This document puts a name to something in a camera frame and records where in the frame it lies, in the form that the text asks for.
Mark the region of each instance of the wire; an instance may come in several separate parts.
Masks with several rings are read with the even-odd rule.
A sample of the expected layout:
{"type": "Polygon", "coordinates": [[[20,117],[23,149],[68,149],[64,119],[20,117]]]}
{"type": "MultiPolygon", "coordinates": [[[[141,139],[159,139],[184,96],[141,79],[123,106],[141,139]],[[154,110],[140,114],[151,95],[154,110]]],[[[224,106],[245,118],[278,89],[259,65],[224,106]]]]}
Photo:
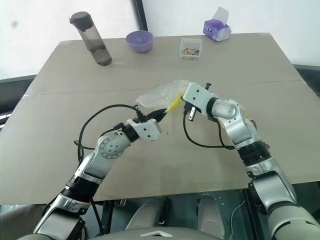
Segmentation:
{"type": "Polygon", "coordinates": [[[226,145],[224,144],[224,141],[222,140],[222,136],[221,136],[221,126],[220,126],[220,122],[219,122],[219,121],[216,121],[216,124],[218,124],[219,140],[220,140],[221,145],[224,146],[224,148],[226,148],[226,149],[228,149],[228,150],[235,149],[234,146],[226,146],[226,145]]]}
{"type": "Polygon", "coordinates": [[[232,220],[233,220],[233,218],[234,218],[234,214],[235,214],[235,212],[236,212],[239,208],[241,208],[241,207],[245,204],[245,202],[246,202],[246,200],[244,200],[239,206],[237,206],[237,207],[233,210],[233,212],[231,213],[231,217],[230,217],[230,237],[229,237],[228,240],[231,240],[232,237],[234,236],[234,229],[233,229],[233,226],[232,226],[232,220]]]}
{"type": "Polygon", "coordinates": [[[105,110],[108,110],[108,109],[111,109],[111,108],[128,108],[128,109],[132,109],[134,110],[137,115],[138,115],[138,118],[145,118],[145,116],[142,114],[142,112],[137,109],[136,107],[134,106],[130,106],[130,105],[127,105],[127,104],[114,104],[114,105],[109,105],[109,106],[106,106],[102,109],[100,109],[99,111],[97,111],[95,114],[93,114],[85,123],[84,125],[82,126],[81,128],[81,131],[80,131],[80,134],[79,134],[79,139],[78,139],[78,150],[77,150],[77,155],[78,155],[78,161],[79,161],[79,164],[81,164],[81,162],[83,161],[84,159],[84,150],[82,148],[82,138],[83,138],[83,135],[84,135],[84,131],[86,129],[86,126],[88,125],[88,123],[90,123],[90,121],[92,119],[94,119],[97,115],[99,115],[100,113],[102,113],[103,111],[105,110]]]}
{"type": "Polygon", "coordinates": [[[102,213],[101,222],[104,228],[104,234],[110,233],[114,206],[115,206],[115,200],[104,201],[103,203],[103,213],[102,213]],[[108,213],[106,215],[105,208],[107,207],[108,207],[108,213]]]}
{"type": "Polygon", "coordinates": [[[111,128],[111,129],[109,129],[109,130],[107,130],[107,131],[104,131],[103,133],[101,133],[100,137],[102,137],[103,135],[105,135],[105,134],[107,134],[107,133],[110,133],[110,132],[112,132],[112,131],[114,131],[114,130],[116,130],[116,129],[115,129],[115,128],[111,128]]]}
{"type": "Polygon", "coordinates": [[[99,216],[96,204],[94,202],[94,199],[91,198],[90,202],[91,202],[91,205],[92,205],[92,208],[93,208],[93,211],[94,211],[94,215],[95,215],[96,221],[98,222],[98,225],[99,225],[100,235],[104,235],[104,228],[102,227],[102,222],[100,220],[100,216],[99,216]]]}
{"type": "MultiPolygon", "coordinates": [[[[74,140],[73,143],[74,143],[76,146],[79,145],[78,140],[74,140]]],[[[84,145],[82,145],[82,144],[81,144],[81,147],[82,147],[83,149],[87,149],[87,150],[95,150],[94,147],[88,147],[88,146],[84,146],[84,145]]]]}
{"type": "Polygon", "coordinates": [[[191,139],[191,137],[189,136],[188,134],[188,131],[187,131],[187,127],[186,127],[186,115],[187,115],[187,112],[183,112],[183,118],[182,118],[182,125],[183,125],[183,131],[184,131],[184,134],[186,136],[186,138],[192,142],[193,144],[199,146],[199,147],[202,147],[202,148],[209,148],[209,149],[220,149],[220,148],[225,148],[225,149],[228,149],[228,150],[232,150],[234,149],[235,147],[234,146],[227,146],[223,143],[222,141],[222,137],[221,137],[221,127],[220,127],[220,124],[219,122],[217,121],[218,123],[218,132],[219,132],[219,139],[220,139],[220,142],[221,142],[221,145],[220,146],[211,146],[211,145],[203,145],[203,144],[200,144],[194,140],[191,139]]]}
{"type": "Polygon", "coordinates": [[[257,129],[257,130],[258,130],[258,128],[257,128],[257,124],[256,124],[256,121],[254,121],[254,120],[250,120],[250,121],[253,123],[253,125],[254,125],[255,129],[257,129]]]}

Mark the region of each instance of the black cable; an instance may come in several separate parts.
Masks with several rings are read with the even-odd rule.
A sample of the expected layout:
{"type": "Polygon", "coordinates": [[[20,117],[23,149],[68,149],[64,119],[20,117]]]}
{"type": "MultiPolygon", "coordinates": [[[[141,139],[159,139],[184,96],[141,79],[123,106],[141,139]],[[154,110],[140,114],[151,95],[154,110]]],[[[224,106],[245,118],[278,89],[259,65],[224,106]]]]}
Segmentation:
{"type": "Polygon", "coordinates": [[[112,131],[114,131],[114,130],[115,130],[115,128],[111,128],[111,129],[109,129],[109,130],[107,130],[107,131],[104,131],[103,133],[101,133],[100,137],[102,137],[103,135],[105,135],[105,134],[107,134],[107,133],[110,133],[110,132],[112,132],[112,131]]]}
{"type": "MultiPolygon", "coordinates": [[[[78,140],[74,140],[73,143],[74,143],[76,146],[79,145],[78,140]]],[[[87,150],[95,150],[94,147],[84,146],[84,145],[82,145],[82,144],[81,144],[81,147],[82,147],[83,149],[87,149],[87,150]]]]}
{"type": "Polygon", "coordinates": [[[228,149],[228,150],[232,150],[234,149],[235,147],[234,146],[227,146],[223,143],[222,141],[222,137],[221,137],[221,128],[220,128],[220,124],[218,124],[218,130],[219,130],[219,138],[220,138],[220,142],[221,142],[221,146],[211,146],[211,145],[203,145],[203,144],[200,144],[194,140],[191,139],[191,137],[189,136],[188,132],[187,132],[187,128],[186,128],[186,115],[187,115],[187,112],[184,111],[183,112],[183,118],[182,118],[182,125],[183,125],[183,130],[184,130],[184,134],[186,136],[186,138],[192,142],[193,144],[199,146],[199,147],[202,147],[202,148],[209,148],[209,149],[220,149],[220,148],[225,148],[225,149],[228,149]]]}
{"type": "Polygon", "coordinates": [[[112,215],[114,212],[115,200],[105,201],[103,203],[102,225],[104,227],[104,234],[109,234],[111,230],[112,215]],[[105,208],[108,207],[108,213],[105,214],[105,208]]]}
{"type": "Polygon", "coordinates": [[[90,199],[90,202],[91,202],[91,205],[92,205],[92,208],[93,208],[93,211],[94,211],[94,215],[95,215],[96,221],[98,222],[98,225],[99,225],[100,235],[103,235],[104,234],[104,228],[102,227],[102,222],[100,220],[100,216],[99,216],[99,213],[98,213],[98,210],[97,210],[97,207],[96,207],[96,204],[95,204],[93,198],[90,199]]]}
{"type": "Polygon", "coordinates": [[[222,145],[225,149],[228,149],[228,150],[235,149],[234,146],[226,146],[226,145],[224,144],[224,141],[222,140],[222,136],[221,136],[221,126],[220,126],[220,122],[219,122],[219,121],[216,121],[216,124],[218,124],[219,140],[220,140],[221,145],[222,145]]]}
{"type": "Polygon", "coordinates": [[[253,123],[253,125],[254,125],[255,129],[257,129],[257,130],[258,130],[256,122],[255,122],[254,120],[250,120],[250,121],[253,123]]]}
{"type": "Polygon", "coordinates": [[[147,118],[146,116],[143,115],[143,113],[137,109],[136,107],[133,107],[133,106],[130,106],[130,105],[127,105],[127,104],[114,104],[114,105],[109,105],[109,106],[106,106],[102,109],[100,109],[99,111],[97,111],[95,114],[93,114],[85,123],[84,125],[82,126],[81,128],[81,131],[80,131],[80,134],[79,134],[79,139],[78,139],[78,150],[77,150],[77,155],[78,155],[78,161],[79,161],[79,164],[83,161],[84,159],[84,154],[83,154],[83,148],[81,147],[81,142],[82,142],[82,137],[84,135],[84,131],[86,129],[86,126],[88,125],[88,123],[90,123],[90,121],[92,119],[94,119],[97,115],[99,115],[100,113],[102,113],[103,111],[105,110],[108,110],[108,109],[111,109],[111,108],[119,108],[119,107],[122,107],[122,108],[128,108],[128,109],[132,109],[136,112],[139,120],[141,122],[146,122],[147,121],[147,118]]]}

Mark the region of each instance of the tissue box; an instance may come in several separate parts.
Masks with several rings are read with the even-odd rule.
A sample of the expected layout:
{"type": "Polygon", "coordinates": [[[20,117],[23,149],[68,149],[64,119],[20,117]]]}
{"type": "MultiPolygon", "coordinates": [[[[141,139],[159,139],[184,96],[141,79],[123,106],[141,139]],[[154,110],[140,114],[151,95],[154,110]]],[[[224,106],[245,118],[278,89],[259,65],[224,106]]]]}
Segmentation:
{"type": "Polygon", "coordinates": [[[230,37],[231,28],[227,25],[229,12],[218,7],[212,19],[204,22],[203,33],[215,42],[226,40],[230,37]]]}
{"type": "Polygon", "coordinates": [[[213,41],[220,42],[230,37],[231,28],[219,20],[211,19],[204,22],[203,33],[213,41]]]}

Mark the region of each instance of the purple bowl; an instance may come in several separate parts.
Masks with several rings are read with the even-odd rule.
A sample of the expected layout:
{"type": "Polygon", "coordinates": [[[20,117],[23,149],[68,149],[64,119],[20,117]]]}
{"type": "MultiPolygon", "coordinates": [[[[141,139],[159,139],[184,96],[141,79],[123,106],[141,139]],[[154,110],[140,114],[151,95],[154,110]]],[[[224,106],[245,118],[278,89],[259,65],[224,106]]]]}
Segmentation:
{"type": "Polygon", "coordinates": [[[126,43],[137,53],[145,53],[152,49],[154,36],[151,32],[139,30],[129,33],[125,37],[126,43]]]}

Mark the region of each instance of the bottle cap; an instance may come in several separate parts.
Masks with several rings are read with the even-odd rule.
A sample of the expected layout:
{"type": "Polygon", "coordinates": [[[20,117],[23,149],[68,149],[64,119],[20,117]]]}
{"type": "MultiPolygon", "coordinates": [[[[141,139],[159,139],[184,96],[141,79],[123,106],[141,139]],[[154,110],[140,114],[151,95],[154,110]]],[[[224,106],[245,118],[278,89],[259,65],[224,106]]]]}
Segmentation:
{"type": "Polygon", "coordinates": [[[85,32],[87,29],[90,29],[94,25],[90,14],[86,11],[79,11],[74,13],[70,18],[70,23],[82,32],[85,32]]]}

